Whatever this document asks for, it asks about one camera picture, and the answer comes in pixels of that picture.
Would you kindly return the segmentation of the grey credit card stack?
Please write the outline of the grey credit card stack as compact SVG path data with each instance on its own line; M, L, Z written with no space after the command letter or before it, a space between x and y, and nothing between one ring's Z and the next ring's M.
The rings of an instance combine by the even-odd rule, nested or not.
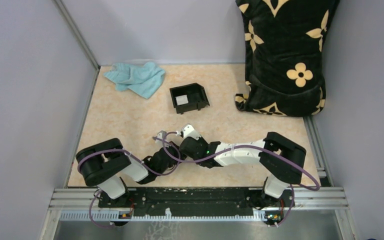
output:
M185 95L179 95L175 97L175 103L177 106L185 105L189 103L188 96Z

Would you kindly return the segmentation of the black plastic card box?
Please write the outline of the black plastic card box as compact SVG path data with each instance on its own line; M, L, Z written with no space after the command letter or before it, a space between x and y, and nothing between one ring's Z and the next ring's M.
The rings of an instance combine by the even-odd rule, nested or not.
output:
M209 99L205 92L205 88L198 83L172 87L169 89L173 107L177 114L184 114L190 111L200 111L210 106ZM184 105L176 105L175 97L187 95L189 103Z

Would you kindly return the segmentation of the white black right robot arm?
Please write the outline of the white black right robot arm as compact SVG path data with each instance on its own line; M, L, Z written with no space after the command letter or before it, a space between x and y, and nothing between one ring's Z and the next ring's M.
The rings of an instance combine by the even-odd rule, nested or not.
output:
M301 183L307 151L301 145L277 132L268 132L264 139L249 143L206 142L188 136L179 151L206 168L230 165L263 165L270 175L263 185L261 199L275 206L289 185Z

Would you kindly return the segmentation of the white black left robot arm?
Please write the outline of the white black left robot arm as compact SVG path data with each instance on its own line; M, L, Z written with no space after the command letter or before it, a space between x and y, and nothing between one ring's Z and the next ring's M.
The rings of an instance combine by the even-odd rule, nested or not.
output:
M179 151L174 142L164 146L166 149L161 148L152 156L139 159L125 150L118 138L112 138L80 150L75 155L77 171L83 176L86 186L98 187L110 197L112 203L124 207L129 203L130 193L118 173L144 185L175 170L179 162L166 152L181 160L186 159L187 156Z

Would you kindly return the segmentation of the light blue cloth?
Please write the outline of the light blue cloth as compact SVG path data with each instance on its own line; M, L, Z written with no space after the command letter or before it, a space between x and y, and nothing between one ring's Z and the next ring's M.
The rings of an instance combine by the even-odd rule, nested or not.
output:
M166 71L154 62L144 65L115 63L103 76L115 84L119 92L130 90L144 99L151 98L163 84Z

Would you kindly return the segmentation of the black floral cushion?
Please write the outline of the black floral cushion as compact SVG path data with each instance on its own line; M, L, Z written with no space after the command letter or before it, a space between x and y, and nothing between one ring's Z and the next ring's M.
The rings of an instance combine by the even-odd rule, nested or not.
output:
M325 107L322 51L339 1L238 0L248 93L235 95L241 112L307 117Z

